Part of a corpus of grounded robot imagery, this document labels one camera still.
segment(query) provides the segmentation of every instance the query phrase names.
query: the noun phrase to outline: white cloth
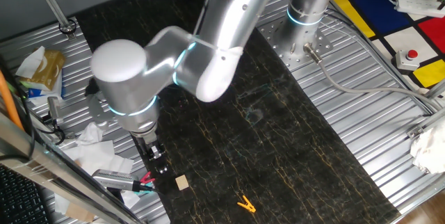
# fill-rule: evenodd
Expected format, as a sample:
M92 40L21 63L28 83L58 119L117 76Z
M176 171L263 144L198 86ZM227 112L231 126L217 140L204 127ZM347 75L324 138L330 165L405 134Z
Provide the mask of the white cloth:
M413 164L425 173L445 172L445 118L411 145Z
M96 123L90 122L83 130L82 134L77 138L77 145L89 145L93 143L98 143L102 140L102 135L104 130L100 129Z
M130 173L133 167L133 160L114 154L113 141L79 145L63 151L73 161L78 161L89 175L92 175L98 169ZM129 198L129 204L132 206L136 203L135 201L137 202L135 198ZM55 194L55 211L65 214L69 205L68 200Z

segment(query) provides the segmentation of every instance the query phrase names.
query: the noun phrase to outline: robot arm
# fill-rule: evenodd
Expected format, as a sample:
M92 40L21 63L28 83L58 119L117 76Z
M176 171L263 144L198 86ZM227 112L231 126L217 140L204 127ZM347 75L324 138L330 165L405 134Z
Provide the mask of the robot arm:
M159 115L156 95L172 83L203 102L218 99L267 1L206 0L193 34L171 26L145 48L129 40L100 46L91 70L120 125L150 143Z

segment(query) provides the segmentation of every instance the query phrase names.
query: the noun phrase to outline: small wooden block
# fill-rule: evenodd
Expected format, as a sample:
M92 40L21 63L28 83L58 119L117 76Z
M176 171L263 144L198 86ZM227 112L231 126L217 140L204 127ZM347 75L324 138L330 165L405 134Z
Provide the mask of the small wooden block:
M184 190L184 189L188 188L188 182L187 182L186 176L182 175L182 176L179 176L178 178L176 178L176 184L178 184L179 190Z

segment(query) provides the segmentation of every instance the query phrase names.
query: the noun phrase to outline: black marble-pattern mat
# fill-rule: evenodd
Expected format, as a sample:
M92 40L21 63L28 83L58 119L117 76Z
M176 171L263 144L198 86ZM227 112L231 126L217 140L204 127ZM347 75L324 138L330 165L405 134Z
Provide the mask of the black marble-pattern mat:
M166 26L192 31L203 0L115 0L79 13L94 51L146 45ZM216 102L164 89L159 132L176 175L159 185L173 223L388 223L399 213L256 30ZM236 203L246 195L254 214Z

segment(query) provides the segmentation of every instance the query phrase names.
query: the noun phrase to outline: metal bar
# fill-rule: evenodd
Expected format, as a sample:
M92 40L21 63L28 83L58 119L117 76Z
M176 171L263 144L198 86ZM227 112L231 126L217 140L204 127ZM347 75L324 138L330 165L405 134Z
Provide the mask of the metal bar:
M428 93L425 94L425 96L429 99L434 99L437 96L441 95L443 92L445 92L445 79L433 86L428 91Z
M1 161L34 182L47 187L70 202L91 211L110 223L141 224L136 215L78 167L54 144L35 142L32 161L22 164L16 160ZM31 137L0 114L0 152L27 156Z
M72 30L72 27L71 27L70 23L68 22L68 19L63 14L63 12L60 9L60 7L58 6L57 1L56 0L46 0L46 1L48 3L48 6L51 8L51 10L53 11L54 15L56 16L58 22L62 26L62 28L63 29L68 29L68 30Z

